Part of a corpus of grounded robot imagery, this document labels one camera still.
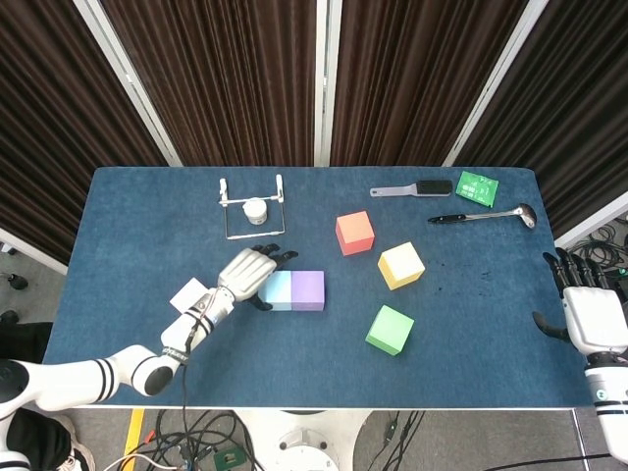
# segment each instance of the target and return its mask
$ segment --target robotic hand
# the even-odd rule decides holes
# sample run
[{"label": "robotic hand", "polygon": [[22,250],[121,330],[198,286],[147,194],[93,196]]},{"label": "robotic hand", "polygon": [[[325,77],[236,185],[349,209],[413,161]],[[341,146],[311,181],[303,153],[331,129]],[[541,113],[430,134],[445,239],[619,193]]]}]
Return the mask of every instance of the robotic hand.
[{"label": "robotic hand", "polygon": [[268,310],[257,290],[279,267],[298,254],[279,250],[275,244],[245,248],[218,277],[218,287],[210,288],[161,336],[164,348],[156,355],[148,348],[133,345],[109,358],[35,365],[15,360],[0,360],[0,468],[8,471],[30,469],[25,456],[7,448],[7,434],[15,411],[34,402],[48,411],[108,399],[120,383],[143,395],[160,393],[170,384],[180,365],[216,326],[234,309],[236,301],[249,300]]},{"label": "robotic hand", "polygon": [[566,329],[549,326],[533,313],[545,335],[572,343],[587,357],[585,376],[602,424],[608,451],[628,464],[628,361],[620,355],[628,348],[628,326],[617,294],[609,289],[600,266],[562,248],[543,256],[551,266],[562,298]]}]

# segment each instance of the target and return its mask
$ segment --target small white container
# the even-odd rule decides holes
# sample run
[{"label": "small white container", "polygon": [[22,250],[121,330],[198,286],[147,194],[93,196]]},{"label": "small white container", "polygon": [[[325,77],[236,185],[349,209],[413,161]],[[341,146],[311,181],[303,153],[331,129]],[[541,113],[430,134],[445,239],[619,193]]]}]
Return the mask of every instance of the small white container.
[{"label": "small white container", "polygon": [[268,208],[263,199],[251,198],[242,205],[242,209],[251,224],[260,226],[266,222]]}]

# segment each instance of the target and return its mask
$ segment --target yellow tape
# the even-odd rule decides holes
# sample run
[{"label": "yellow tape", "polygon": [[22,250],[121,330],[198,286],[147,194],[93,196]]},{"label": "yellow tape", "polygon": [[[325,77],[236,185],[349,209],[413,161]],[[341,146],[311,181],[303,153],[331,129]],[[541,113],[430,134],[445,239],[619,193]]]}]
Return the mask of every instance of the yellow tape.
[{"label": "yellow tape", "polygon": [[[141,423],[144,420],[144,409],[134,409],[129,422],[129,432],[127,433],[127,444],[125,445],[125,455],[130,454],[139,445],[139,434],[141,434]],[[130,459],[123,471],[132,471],[135,465],[135,458]]]}]

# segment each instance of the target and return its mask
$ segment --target table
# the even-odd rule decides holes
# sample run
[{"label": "table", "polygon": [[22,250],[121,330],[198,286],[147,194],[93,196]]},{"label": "table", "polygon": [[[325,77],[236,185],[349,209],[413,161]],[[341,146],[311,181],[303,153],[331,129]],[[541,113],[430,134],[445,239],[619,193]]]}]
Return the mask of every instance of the table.
[{"label": "table", "polygon": [[[369,188],[449,179],[462,170],[499,180],[495,210],[530,204],[518,218],[429,225],[447,213],[488,210],[457,195],[371,198]],[[230,198],[275,193],[284,177],[287,232],[225,239],[219,178]],[[336,217],[367,210],[373,249],[342,257]],[[234,230],[246,229],[234,211]],[[269,228],[278,223],[270,207]],[[390,291],[377,268],[383,250],[412,241],[422,278]],[[286,266],[324,270],[324,312],[258,312],[247,303],[192,355],[188,404],[282,408],[537,408],[590,403],[583,357],[543,336],[540,310],[564,324],[543,251],[553,250],[535,176],[511,168],[105,168],[94,175],[45,363],[109,356],[159,336],[178,315],[169,299],[191,278],[215,285],[244,247],[276,242],[299,252]],[[391,357],[364,341],[386,304],[415,320]],[[162,394],[121,388],[109,404],[177,406],[180,376]]]}]

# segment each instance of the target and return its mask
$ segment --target purple block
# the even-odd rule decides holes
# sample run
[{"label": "purple block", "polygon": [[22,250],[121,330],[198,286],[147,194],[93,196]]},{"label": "purple block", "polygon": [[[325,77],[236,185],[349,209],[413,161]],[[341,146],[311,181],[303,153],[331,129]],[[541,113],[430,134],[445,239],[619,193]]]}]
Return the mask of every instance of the purple block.
[{"label": "purple block", "polygon": [[322,311],[325,308],[325,274],[292,272],[292,310]]}]

